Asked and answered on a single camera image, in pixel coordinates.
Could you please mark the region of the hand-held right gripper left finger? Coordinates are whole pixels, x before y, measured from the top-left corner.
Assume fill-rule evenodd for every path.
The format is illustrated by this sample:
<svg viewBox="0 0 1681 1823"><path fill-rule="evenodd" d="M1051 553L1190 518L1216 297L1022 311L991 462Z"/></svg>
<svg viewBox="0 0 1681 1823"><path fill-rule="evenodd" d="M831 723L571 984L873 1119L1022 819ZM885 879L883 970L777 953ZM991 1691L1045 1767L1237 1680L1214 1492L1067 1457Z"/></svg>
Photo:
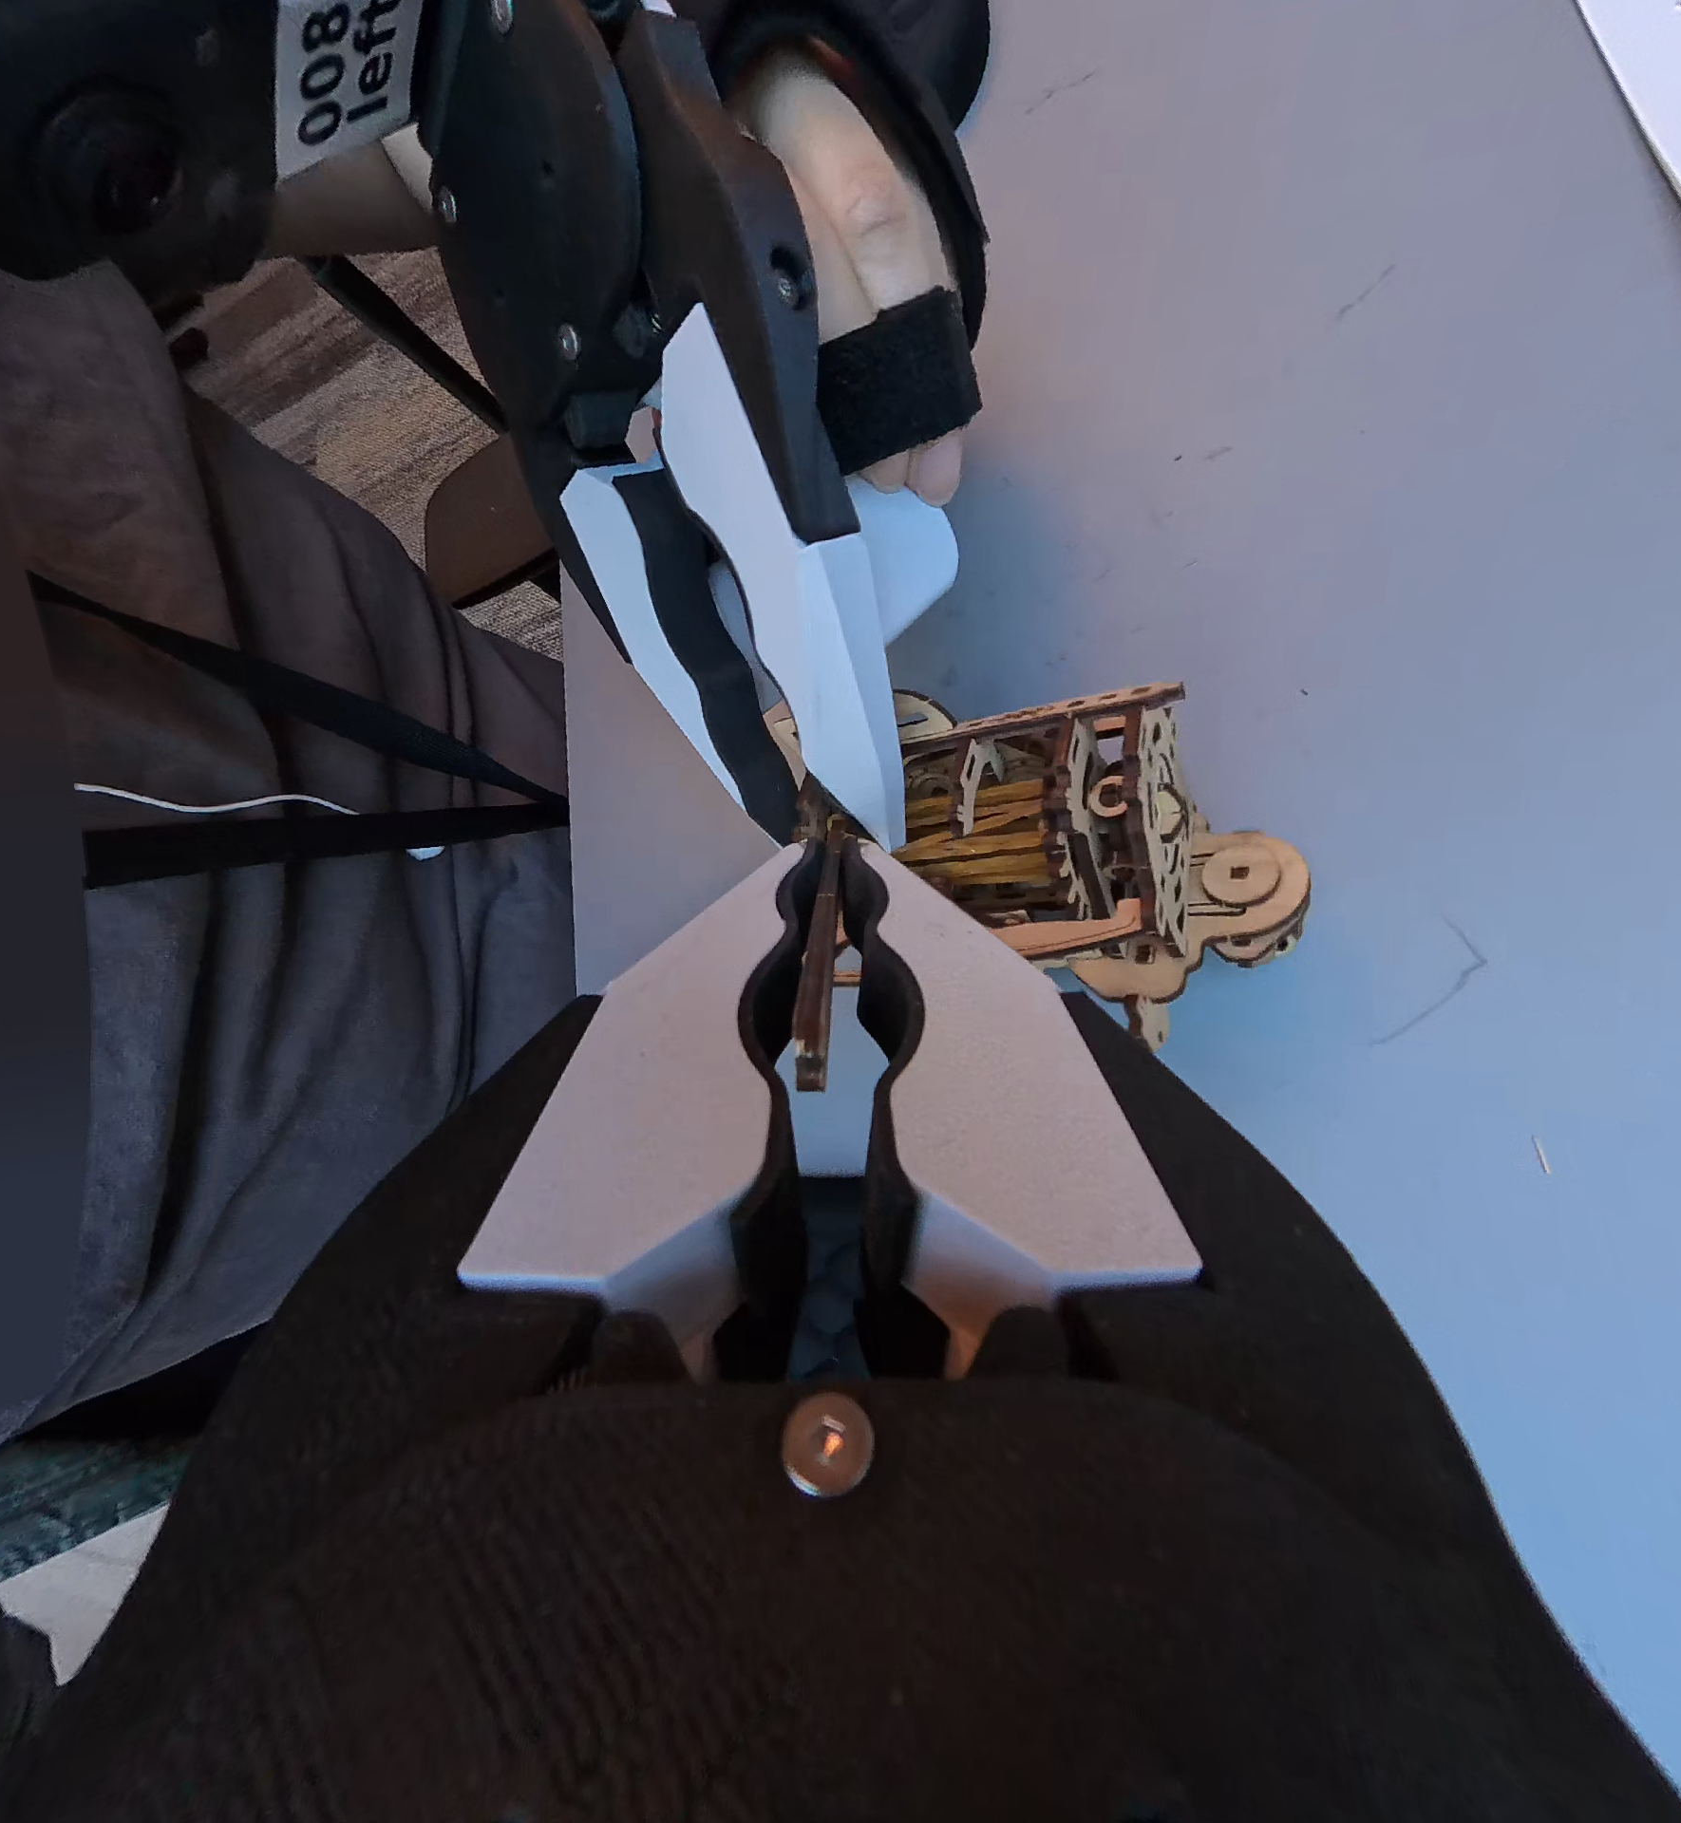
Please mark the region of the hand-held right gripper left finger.
<svg viewBox="0 0 1681 1823"><path fill-rule="evenodd" d="M784 1378L807 1227L778 1063L825 846L782 850L600 997L461 1260L481 1289L595 1295Z"/></svg>

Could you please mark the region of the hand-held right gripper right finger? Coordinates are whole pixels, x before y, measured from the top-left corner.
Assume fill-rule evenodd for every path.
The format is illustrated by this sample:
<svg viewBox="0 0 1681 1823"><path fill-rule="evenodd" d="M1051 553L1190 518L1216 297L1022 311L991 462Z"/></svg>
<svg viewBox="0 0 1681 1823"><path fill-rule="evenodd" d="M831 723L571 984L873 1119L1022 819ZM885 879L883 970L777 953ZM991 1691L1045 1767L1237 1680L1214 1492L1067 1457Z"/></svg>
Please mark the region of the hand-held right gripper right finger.
<svg viewBox="0 0 1681 1823"><path fill-rule="evenodd" d="M842 858L879 1067L858 1334L875 1376L960 1376L995 1320L1192 1283L1196 1245L1065 997L873 843Z"/></svg>

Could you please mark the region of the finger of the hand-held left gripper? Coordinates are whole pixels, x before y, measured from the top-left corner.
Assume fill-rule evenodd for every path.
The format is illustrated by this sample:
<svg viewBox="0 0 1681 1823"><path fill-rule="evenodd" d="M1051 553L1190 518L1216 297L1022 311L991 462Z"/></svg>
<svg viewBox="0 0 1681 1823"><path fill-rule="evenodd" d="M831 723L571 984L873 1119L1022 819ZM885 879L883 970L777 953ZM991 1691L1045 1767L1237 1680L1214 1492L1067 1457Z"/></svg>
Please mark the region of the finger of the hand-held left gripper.
<svg viewBox="0 0 1681 1823"><path fill-rule="evenodd" d="M583 468L562 508L645 684L753 821L790 843L800 788L767 728L753 669L720 618L709 539L668 469Z"/></svg>
<svg viewBox="0 0 1681 1823"><path fill-rule="evenodd" d="M852 500L842 535L792 529L765 454L697 303L662 359L662 456L715 537L751 614L763 667L796 717L807 771L875 843L904 841L904 769L869 543Z"/></svg>

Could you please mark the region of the small wooden part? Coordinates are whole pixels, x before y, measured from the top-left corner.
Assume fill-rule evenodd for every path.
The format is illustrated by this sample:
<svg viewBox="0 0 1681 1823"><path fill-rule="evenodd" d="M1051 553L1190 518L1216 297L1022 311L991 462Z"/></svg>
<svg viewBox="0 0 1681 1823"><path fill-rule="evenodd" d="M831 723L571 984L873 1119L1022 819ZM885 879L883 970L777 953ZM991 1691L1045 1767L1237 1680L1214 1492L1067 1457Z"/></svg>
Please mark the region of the small wooden part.
<svg viewBox="0 0 1681 1823"><path fill-rule="evenodd" d="M833 999L842 935L842 858L848 841L844 814L825 821L823 866L807 924L798 999L792 1017L792 1057L798 1092L829 1086Z"/></svg>

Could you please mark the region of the wooden model vehicle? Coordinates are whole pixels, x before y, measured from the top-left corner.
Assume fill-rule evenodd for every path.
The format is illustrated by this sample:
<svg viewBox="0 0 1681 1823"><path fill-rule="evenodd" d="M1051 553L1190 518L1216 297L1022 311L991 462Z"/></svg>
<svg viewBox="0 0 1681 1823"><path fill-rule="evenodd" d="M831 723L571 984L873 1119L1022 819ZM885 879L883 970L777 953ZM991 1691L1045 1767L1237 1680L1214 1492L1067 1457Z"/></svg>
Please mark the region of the wooden model vehicle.
<svg viewBox="0 0 1681 1823"><path fill-rule="evenodd" d="M1303 935L1312 902L1305 856L1264 831L1218 833L1196 808L1179 754L1185 688L1154 682L989 717L956 719L931 696L895 696L904 769L904 841L883 854L848 823L836 986L860 986L867 879L924 879L1036 968L1069 968L1127 1013L1160 1051L1169 1007L1210 953L1260 966ZM807 773L790 705L767 727L804 788L819 879L831 806Z"/></svg>

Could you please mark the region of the person's left hand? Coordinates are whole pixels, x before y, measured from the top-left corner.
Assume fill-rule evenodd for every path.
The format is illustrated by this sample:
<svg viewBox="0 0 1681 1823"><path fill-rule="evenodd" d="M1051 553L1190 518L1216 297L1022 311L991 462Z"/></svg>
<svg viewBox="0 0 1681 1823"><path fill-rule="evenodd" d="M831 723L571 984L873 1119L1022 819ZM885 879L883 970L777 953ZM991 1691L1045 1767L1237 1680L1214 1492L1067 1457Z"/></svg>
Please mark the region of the person's left hand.
<svg viewBox="0 0 1681 1823"><path fill-rule="evenodd" d="M956 288L939 220L906 160L831 79L788 44L744 73L734 108L788 172L806 220L823 342L883 311Z"/></svg>

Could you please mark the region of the person's grey trousers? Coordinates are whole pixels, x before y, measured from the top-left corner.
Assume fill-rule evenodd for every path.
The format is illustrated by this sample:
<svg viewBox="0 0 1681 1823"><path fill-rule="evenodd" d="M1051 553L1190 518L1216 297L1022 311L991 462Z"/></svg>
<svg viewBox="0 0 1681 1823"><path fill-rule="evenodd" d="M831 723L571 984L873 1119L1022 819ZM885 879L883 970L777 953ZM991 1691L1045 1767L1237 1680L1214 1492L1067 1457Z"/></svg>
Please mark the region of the person's grey trousers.
<svg viewBox="0 0 1681 1823"><path fill-rule="evenodd" d="M562 669L181 379L113 266L0 270L0 479L32 568L566 785ZM345 1216L573 995L566 829L84 899L94 1119L67 1357L0 1446L266 1320Z"/></svg>

